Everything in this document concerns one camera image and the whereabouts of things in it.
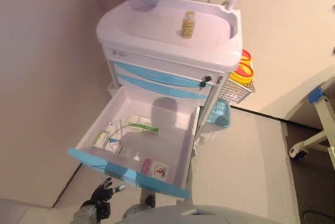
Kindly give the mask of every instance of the light blue drawer handle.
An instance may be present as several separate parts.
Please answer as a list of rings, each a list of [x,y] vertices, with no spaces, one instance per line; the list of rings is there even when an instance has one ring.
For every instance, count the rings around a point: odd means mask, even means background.
[[[135,75],[138,75],[144,79],[149,79],[149,80],[163,83],[163,84],[171,84],[171,85],[182,86],[182,87],[199,87],[199,84],[200,84],[200,82],[198,81],[183,79],[181,77],[164,74],[164,73],[160,73],[157,71],[150,71],[150,70],[147,70],[141,67],[127,65],[124,63],[115,62],[115,65]]]
[[[162,85],[158,85],[158,84],[153,84],[153,83],[148,83],[139,79],[133,79],[132,77],[126,76],[126,75],[122,75],[122,74],[117,74],[120,78],[122,78],[123,80],[134,84],[138,87],[141,87],[143,89],[146,89],[148,91],[152,91],[152,92],[157,92],[163,95],[167,95],[167,96],[172,96],[172,97],[182,97],[182,98],[194,98],[194,99],[203,99],[203,98],[207,98],[206,96],[203,95],[198,95],[198,94],[194,94],[191,92],[185,92],[185,91],[180,91],[178,89],[172,89],[166,86],[162,86]]]

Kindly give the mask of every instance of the blue trim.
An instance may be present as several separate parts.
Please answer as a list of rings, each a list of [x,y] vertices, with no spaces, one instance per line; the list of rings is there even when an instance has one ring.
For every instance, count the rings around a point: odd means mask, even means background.
[[[78,149],[70,148],[68,149],[68,154],[81,161],[84,165],[91,167],[98,172],[109,174],[110,176],[131,185],[139,186],[153,192],[167,194],[178,198],[188,199],[191,196],[190,191],[138,173],[124,166],[111,163],[107,160],[82,152]]]
[[[145,82],[139,79],[133,79],[132,77],[129,77],[123,74],[117,74],[117,75],[123,80],[133,85],[136,85],[148,91],[157,92],[163,95],[172,96],[172,97],[182,97],[182,98],[194,98],[194,99],[207,98],[207,96],[204,96],[204,95],[198,95],[198,94],[194,94],[191,92],[180,91],[179,89],[172,89],[172,88],[169,88],[163,85],[148,83],[148,82]]]
[[[218,102],[216,102],[215,106],[213,107],[207,122],[229,128],[231,126],[229,103],[226,100],[219,98]]]
[[[124,63],[115,62],[115,65],[135,75],[138,75],[144,79],[149,79],[155,82],[182,86],[182,87],[200,87],[200,82],[198,81],[183,79],[181,77],[177,77],[174,75],[164,74],[157,71],[151,71],[141,67],[136,67]]]
[[[323,96],[322,89],[320,86],[316,87],[311,93],[308,95],[308,101],[313,104],[317,100],[319,100],[320,97]]]

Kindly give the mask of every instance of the white cart top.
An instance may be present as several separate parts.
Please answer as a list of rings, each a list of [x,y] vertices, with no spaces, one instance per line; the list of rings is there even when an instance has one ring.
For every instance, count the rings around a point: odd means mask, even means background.
[[[194,11],[191,39],[180,36],[186,11]],[[241,58],[239,10],[187,0],[128,0],[108,12],[97,26],[105,47],[160,59],[233,72]]]

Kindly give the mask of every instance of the wire basket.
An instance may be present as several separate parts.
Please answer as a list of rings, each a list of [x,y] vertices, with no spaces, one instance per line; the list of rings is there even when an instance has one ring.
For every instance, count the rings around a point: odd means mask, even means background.
[[[222,88],[220,98],[229,101],[230,103],[236,103],[243,101],[251,93],[255,92],[254,82],[247,84],[246,86],[240,85],[233,80],[228,79]]]

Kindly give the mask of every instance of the drawer lock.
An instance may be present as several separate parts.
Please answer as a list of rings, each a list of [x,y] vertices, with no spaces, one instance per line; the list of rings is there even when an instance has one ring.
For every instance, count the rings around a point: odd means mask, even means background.
[[[199,86],[201,88],[205,88],[206,87],[206,83],[211,81],[211,75],[208,75],[208,76],[204,76],[203,77],[203,80],[200,82]]]

